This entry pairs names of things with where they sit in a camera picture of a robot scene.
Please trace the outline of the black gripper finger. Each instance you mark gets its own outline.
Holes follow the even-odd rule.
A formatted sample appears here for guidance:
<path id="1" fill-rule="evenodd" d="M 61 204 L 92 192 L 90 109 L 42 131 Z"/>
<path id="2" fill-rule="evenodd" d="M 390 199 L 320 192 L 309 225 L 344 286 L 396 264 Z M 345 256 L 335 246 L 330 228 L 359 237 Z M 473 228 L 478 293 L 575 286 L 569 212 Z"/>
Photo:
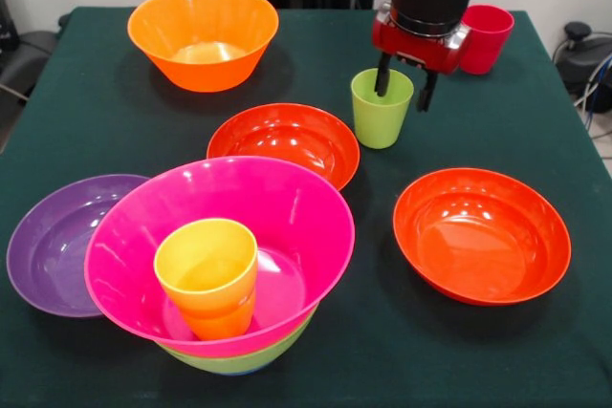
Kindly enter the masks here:
<path id="1" fill-rule="evenodd" d="M 439 74 L 431 70 L 426 71 L 426 82 L 421 89 L 417 100 L 417 111 L 427 112 L 436 88 Z"/>
<path id="2" fill-rule="evenodd" d="M 384 97 L 388 90 L 390 78 L 390 60 L 391 55 L 382 53 L 379 59 L 374 91 L 378 97 Z"/>

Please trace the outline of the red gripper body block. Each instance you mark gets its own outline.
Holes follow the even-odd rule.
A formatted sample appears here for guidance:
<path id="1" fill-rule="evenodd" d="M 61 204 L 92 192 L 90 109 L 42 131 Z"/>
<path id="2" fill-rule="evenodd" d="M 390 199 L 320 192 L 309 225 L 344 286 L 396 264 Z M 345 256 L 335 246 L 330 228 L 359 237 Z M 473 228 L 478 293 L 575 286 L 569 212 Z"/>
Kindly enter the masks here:
<path id="1" fill-rule="evenodd" d="M 471 40 L 471 29 L 459 23 L 447 35 L 420 36 L 400 28 L 392 19 L 391 4 L 383 2 L 377 9 L 372 39 L 381 52 L 405 60 L 423 70 L 449 75 L 460 64 Z"/>

